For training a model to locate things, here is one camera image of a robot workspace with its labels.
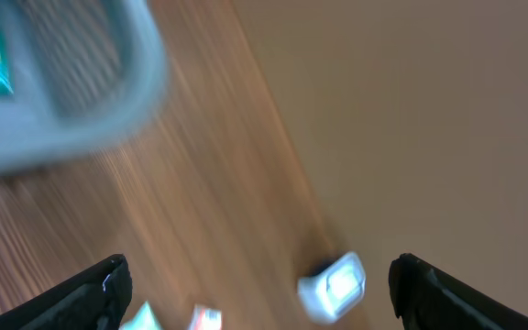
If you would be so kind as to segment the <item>mint green wipes packet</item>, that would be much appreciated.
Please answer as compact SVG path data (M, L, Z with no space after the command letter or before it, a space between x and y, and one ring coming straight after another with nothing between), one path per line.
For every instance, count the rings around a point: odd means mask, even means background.
M119 330L162 330L149 302L144 302L135 316L122 324Z

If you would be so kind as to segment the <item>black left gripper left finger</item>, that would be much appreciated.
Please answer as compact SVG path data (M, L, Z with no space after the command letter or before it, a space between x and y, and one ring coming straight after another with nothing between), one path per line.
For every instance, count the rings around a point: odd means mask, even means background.
M0 330L117 330L132 294L127 259L114 254L0 314Z

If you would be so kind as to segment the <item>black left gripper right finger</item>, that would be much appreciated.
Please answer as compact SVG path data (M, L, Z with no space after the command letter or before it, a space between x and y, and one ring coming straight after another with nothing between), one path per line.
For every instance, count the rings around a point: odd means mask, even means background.
M528 317L413 254L392 261L390 300L405 330L528 330Z

